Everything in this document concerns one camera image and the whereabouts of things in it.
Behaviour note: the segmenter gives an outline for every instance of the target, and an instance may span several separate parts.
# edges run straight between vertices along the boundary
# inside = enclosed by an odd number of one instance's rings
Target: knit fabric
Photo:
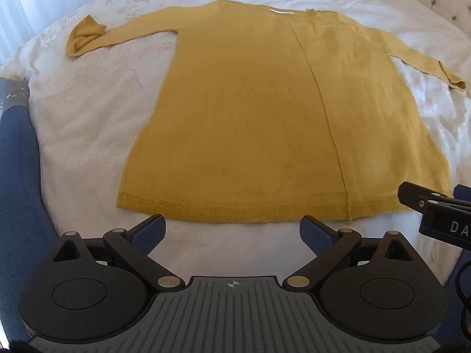
[[[178,33],[117,206],[190,221],[270,222],[406,209],[411,181],[449,194],[449,167],[389,56],[464,90],[440,61],[335,11],[217,0],[105,31],[90,16],[69,56]]]

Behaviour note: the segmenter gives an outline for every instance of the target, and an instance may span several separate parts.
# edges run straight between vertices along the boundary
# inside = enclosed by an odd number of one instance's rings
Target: sleeve
[[[441,61],[408,47],[401,39],[384,30],[367,27],[361,27],[360,30],[367,39],[381,47],[388,55],[400,58],[407,65],[423,73],[440,78],[452,88],[466,90],[466,83],[453,74]]]
[[[105,31],[105,25],[98,24],[89,15],[72,30],[65,53],[70,57],[78,57],[88,51],[121,44],[156,32],[171,31],[178,33],[180,29],[209,17],[217,12],[218,8],[218,0],[194,7],[171,6],[143,14],[108,31]]]

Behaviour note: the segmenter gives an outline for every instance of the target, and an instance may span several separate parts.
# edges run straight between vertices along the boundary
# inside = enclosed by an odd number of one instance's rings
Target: silver bolt
[[[173,288],[180,284],[180,279],[175,276],[163,276],[157,280],[157,284],[164,288]]]
[[[291,276],[288,278],[287,282],[292,287],[302,288],[307,287],[311,281],[304,276]]]

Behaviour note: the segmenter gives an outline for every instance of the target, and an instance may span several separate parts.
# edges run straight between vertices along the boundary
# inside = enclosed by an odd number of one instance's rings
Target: sweater
[[[204,222],[351,220],[406,209],[410,181],[449,194],[449,166],[389,56],[464,90],[442,62],[336,11],[217,0],[105,31],[72,31],[76,57],[178,34],[117,206]]]

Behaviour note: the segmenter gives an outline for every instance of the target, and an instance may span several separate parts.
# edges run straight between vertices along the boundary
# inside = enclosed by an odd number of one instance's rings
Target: bed
[[[1,66],[1,76],[29,80],[43,201],[59,235],[73,230],[83,238],[101,237],[147,217],[116,208],[115,200],[126,157],[154,109],[177,41],[173,33],[158,33],[71,59],[64,51],[70,31],[87,14],[112,28],[167,6],[210,1],[95,0],[48,27]],[[471,86],[470,38],[416,0],[236,1],[339,11],[442,60]],[[471,185],[469,91],[449,90],[436,77],[398,59],[394,62],[449,162],[452,184]],[[420,235],[420,215],[411,211],[328,224],[367,237],[401,231],[442,283],[461,252]],[[165,239],[150,257],[186,281],[192,275],[276,275],[281,281],[314,255],[301,241],[297,222],[204,224],[167,219]]]

